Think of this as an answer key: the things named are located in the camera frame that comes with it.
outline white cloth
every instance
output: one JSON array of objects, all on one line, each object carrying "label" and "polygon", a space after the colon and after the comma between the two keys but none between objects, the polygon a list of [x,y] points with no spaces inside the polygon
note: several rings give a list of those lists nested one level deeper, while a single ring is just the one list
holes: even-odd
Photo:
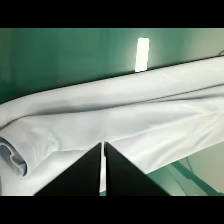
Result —
[{"label": "white cloth", "polygon": [[10,159],[0,161],[3,195],[34,194],[98,142],[145,173],[222,142],[223,83],[219,57],[2,104],[0,137],[8,143],[0,141],[0,150]]}]

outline white towel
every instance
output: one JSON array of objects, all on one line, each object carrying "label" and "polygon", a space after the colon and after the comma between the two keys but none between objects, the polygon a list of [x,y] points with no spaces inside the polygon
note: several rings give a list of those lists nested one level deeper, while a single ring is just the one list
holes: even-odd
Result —
[{"label": "white towel", "polygon": [[[110,142],[145,173],[222,142],[223,83],[220,57],[1,105],[3,195],[34,194],[98,142]],[[105,158],[101,181],[102,191]]]}]

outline glossy green tabletop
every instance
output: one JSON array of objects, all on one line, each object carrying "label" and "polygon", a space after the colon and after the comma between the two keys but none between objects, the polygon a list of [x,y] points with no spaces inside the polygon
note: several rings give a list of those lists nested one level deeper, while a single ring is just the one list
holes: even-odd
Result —
[{"label": "glossy green tabletop", "polygon": [[221,28],[1,28],[0,103],[134,73],[139,37],[150,39],[148,69],[224,50]]}]

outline black bar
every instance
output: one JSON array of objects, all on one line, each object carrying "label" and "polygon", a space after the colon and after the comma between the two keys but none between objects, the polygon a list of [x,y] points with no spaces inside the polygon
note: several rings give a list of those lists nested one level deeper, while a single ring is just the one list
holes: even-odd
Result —
[{"label": "black bar", "polygon": [[109,143],[105,143],[107,196],[169,196]]},{"label": "black bar", "polygon": [[99,196],[101,143],[96,145],[35,196]]}]

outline green surface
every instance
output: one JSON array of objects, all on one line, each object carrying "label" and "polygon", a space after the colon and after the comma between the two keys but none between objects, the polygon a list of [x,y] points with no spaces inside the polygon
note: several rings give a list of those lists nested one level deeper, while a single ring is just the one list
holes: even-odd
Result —
[{"label": "green surface", "polygon": [[[139,37],[150,39],[148,69],[212,57],[224,50],[223,28],[1,28],[0,103],[134,73]],[[172,195],[185,195],[175,172],[164,167],[149,175]]]}]

